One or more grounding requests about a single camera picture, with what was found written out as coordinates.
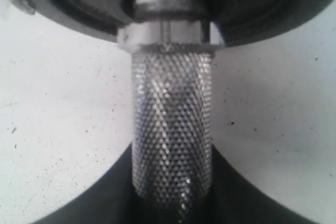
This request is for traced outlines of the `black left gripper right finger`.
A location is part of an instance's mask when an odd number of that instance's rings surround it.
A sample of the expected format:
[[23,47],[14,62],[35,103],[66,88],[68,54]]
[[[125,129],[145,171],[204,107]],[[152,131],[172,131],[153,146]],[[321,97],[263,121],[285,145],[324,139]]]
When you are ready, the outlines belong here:
[[271,199],[240,175],[212,147],[209,223],[314,223]]

